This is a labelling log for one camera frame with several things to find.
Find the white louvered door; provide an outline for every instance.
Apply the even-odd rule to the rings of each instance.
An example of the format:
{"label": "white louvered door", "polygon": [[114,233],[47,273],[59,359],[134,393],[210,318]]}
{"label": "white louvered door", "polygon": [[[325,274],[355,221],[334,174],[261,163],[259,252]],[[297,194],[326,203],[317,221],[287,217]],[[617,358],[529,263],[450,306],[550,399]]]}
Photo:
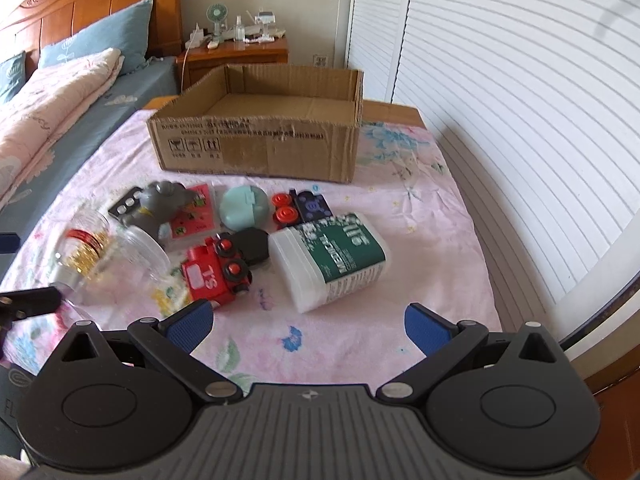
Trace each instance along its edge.
{"label": "white louvered door", "polygon": [[406,0],[353,0],[346,65],[364,71],[365,99],[390,99],[405,15]]}
{"label": "white louvered door", "polygon": [[438,139],[505,329],[563,338],[640,269],[599,283],[640,207],[639,63],[639,0],[409,0],[393,102]]}

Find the toy car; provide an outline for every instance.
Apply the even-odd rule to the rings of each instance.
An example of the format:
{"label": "toy car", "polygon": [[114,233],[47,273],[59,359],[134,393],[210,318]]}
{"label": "toy car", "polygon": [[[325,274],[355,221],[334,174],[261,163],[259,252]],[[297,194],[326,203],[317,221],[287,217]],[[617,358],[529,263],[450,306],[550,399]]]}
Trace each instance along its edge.
{"label": "toy car", "polygon": [[206,238],[205,244],[187,251],[182,274],[195,300],[209,300],[214,307],[230,303],[236,294],[249,291],[251,271],[229,233]]}

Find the white plastic bottle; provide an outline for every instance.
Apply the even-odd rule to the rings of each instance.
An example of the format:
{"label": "white plastic bottle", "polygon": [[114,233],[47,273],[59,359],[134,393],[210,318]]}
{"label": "white plastic bottle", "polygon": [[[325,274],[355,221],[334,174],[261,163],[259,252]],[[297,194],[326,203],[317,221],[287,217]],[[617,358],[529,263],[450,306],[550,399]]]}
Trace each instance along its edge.
{"label": "white plastic bottle", "polygon": [[56,245],[50,284],[66,296],[76,290],[104,254],[108,237],[104,216],[88,208],[76,212]]}
{"label": "white plastic bottle", "polygon": [[370,285],[389,266],[389,248],[362,213],[300,224],[269,236],[269,258],[299,312]]}

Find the bedside table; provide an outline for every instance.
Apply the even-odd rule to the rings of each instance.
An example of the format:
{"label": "bedside table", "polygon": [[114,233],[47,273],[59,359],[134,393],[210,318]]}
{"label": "bedside table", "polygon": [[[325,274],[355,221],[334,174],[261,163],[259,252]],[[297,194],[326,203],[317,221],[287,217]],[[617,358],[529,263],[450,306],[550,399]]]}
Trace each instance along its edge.
{"label": "bedside table", "polygon": [[[177,65],[178,85],[182,76],[182,64],[185,52],[175,60]],[[182,90],[202,79],[212,68],[229,63],[286,63],[289,60],[289,46],[287,38],[281,38],[273,43],[239,43],[225,41],[218,48],[209,50],[206,46],[192,48],[187,56],[187,66],[184,68],[184,83]]]}

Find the white device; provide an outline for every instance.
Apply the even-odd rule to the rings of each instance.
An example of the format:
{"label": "white device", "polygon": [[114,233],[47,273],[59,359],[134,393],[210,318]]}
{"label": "white device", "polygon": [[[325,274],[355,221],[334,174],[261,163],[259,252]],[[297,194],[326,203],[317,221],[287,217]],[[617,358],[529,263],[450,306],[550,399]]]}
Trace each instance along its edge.
{"label": "white device", "polygon": [[261,10],[255,17],[255,23],[262,24],[262,36],[258,38],[259,43],[269,43],[274,41],[273,37],[269,35],[269,24],[276,22],[276,16],[273,12],[267,10]]}
{"label": "white device", "polygon": [[189,50],[190,48],[198,48],[204,43],[204,30],[200,28],[196,23],[195,30],[189,35],[189,41],[184,44],[184,47]]}

